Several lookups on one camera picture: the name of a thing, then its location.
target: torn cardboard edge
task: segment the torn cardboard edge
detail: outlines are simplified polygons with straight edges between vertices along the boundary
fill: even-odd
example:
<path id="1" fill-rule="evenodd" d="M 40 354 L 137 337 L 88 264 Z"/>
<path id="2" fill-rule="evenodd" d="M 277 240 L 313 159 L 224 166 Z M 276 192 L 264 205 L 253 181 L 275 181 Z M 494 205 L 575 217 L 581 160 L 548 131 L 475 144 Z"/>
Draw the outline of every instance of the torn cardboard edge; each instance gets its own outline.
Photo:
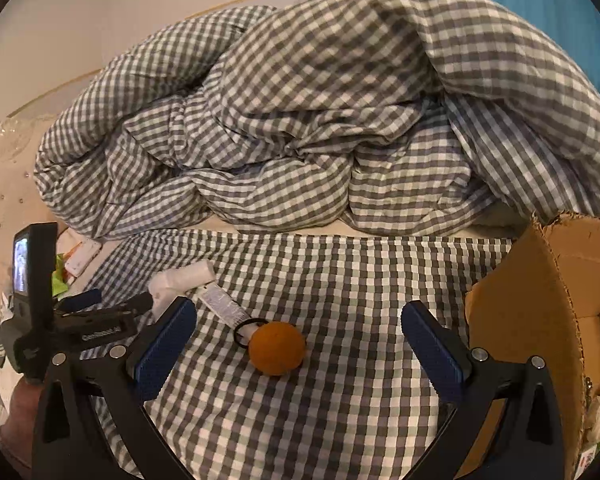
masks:
<path id="1" fill-rule="evenodd" d="M 587 377 L 592 394 L 600 392 L 600 219 L 568 213 L 547 226 L 532 219 L 500 265 L 467 294 L 465 313 L 471 347 L 502 361 L 544 358 L 571 479 L 584 434 Z M 497 423 L 492 416 L 484 433 L 493 434 Z M 465 473 L 479 465 L 488 441 L 472 450 Z"/>

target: black hair tie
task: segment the black hair tie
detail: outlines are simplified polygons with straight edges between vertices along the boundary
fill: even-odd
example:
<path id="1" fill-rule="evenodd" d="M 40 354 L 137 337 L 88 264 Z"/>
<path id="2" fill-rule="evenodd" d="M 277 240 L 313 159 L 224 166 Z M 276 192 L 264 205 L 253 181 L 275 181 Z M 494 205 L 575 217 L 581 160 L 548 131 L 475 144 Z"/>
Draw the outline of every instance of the black hair tie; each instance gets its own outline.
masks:
<path id="1" fill-rule="evenodd" d="M 238 338 L 242 338 L 242 335 L 238 333 L 238 330 L 240 330 L 243 326 L 247 326 L 253 323 L 258 323 L 260 326 L 263 326 L 264 324 L 267 324 L 269 321 L 267 319 L 264 319 L 263 317 L 250 317 L 247 321 L 243 321 L 242 323 L 239 323 L 235 328 L 234 328 L 234 342 L 242 347 L 242 348 L 249 348 L 248 345 L 245 345 L 244 343 L 241 343 Z"/>

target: blue gripper pad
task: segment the blue gripper pad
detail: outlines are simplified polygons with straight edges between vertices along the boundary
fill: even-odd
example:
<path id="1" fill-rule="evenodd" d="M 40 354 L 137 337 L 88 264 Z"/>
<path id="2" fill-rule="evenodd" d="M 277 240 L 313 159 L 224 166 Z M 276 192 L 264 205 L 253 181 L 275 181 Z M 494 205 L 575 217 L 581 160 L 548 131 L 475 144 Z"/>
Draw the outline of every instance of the blue gripper pad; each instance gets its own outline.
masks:
<path id="1" fill-rule="evenodd" d="M 147 327 L 160 330 L 133 369 L 136 395 L 140 401 L 145 402 L 158 396 L 182 349 L 193 334 L 197 318 L 193 302 L 189 298 L 178 297 L 158 320 L 161 328 L 158 324 Z"/>
<path id="2" fill-rule="evenodd" d="M 402 333 L 431 384 L 443 402 L 459 404 L 462 401 L 462 369 L 453 359 L 430 323 L 438 323 L 419 301 L 410 301 L 402 308 Z"/>

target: phone screen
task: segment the phone screen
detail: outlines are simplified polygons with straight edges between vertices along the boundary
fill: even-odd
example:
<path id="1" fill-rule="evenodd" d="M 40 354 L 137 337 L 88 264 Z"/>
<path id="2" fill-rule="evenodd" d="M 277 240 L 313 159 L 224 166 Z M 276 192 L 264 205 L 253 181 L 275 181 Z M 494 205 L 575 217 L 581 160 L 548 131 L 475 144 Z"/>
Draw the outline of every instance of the phone screen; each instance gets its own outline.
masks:
<path id="1" fill-rule="evenodd" d="M 13 290 L 27 293 L 27 237 L 16 240 L 13 245 Z"/>

